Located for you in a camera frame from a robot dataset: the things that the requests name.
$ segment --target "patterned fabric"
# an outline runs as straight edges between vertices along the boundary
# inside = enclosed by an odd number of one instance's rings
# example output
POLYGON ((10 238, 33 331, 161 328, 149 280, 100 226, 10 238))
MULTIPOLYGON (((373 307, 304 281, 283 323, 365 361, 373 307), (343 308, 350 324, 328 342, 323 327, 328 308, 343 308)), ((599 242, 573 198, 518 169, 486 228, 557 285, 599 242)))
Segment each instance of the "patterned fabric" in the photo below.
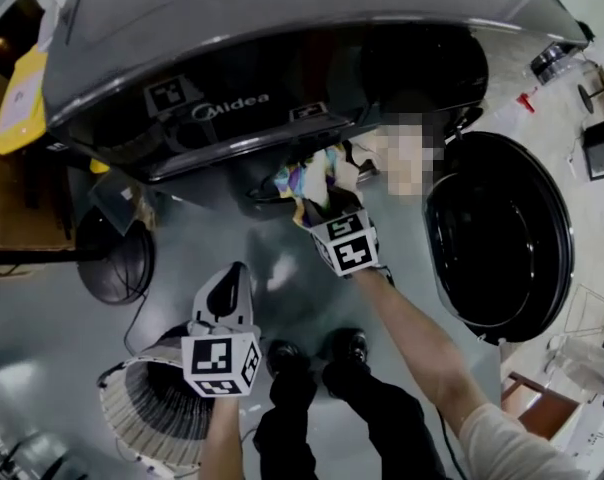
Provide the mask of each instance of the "patterned fabric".
POLYGON ((311 227, 305 219, 303 199, 309 199, 323 209, 329 207, 328 187, 337 186, 362 195, 356 189, 358 168, 347 162, 342 144, 317 151, 303 163, 283 167, 273 180, 281 198, 293 198, 296 210, 293 222, 303 228, 311 227))

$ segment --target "midea logo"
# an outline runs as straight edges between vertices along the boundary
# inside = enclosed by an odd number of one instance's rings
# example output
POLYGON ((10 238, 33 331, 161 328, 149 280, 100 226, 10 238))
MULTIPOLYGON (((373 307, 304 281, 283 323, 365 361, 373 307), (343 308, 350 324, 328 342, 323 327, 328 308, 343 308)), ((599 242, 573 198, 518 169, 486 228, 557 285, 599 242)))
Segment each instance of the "midea logo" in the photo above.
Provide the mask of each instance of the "midea logo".
POLYGON ((266 103, 269 101, 268 94, 260 94, 257 98, 238 98, 233 103, 220 103, 219 105, 213 105, 212 103, 201 103, 197 107, 195 107, 191 111, 191 115, 193 119, 197 119, 198 121, 210 121, 216 116, 220 114, 226 114, 227 112, 232 112, 233 110, 240 110, 244 107, 250 107, 255 105, 256 103, 266 103))

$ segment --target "red object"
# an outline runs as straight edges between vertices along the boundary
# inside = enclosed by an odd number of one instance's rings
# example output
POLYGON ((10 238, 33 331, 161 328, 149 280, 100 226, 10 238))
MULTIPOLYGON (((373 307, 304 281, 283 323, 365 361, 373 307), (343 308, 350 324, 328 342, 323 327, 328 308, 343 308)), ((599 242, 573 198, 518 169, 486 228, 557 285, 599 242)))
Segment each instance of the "red object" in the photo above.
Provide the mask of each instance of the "red object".
POLYGON ((531 103, 529 103, 529 95, 527 93, 523 92, 515 101, 531 112, 531 114, 535 114, 535 109, 531 106, 531 103))

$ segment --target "yellow object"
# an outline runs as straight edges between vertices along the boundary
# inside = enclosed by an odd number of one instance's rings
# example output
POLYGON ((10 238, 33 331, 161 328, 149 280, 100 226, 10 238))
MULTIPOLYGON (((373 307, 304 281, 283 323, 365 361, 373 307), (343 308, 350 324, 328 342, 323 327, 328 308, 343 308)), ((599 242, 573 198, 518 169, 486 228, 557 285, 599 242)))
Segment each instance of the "yellow object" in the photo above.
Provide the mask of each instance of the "yellow object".
POLYGON ((15 63, 0 109, 0 154, 7 155, 46 133, 42 78, 47 53, 33 46, 15 63))
POLYGON ((107 172, 110 167, 106 164, 103 164, 99 160, 96 160, 95 158, 91 158, 91 165, 89 166, 89 169, 91 169, 93 174, 102 174, 103 172, 107 172))

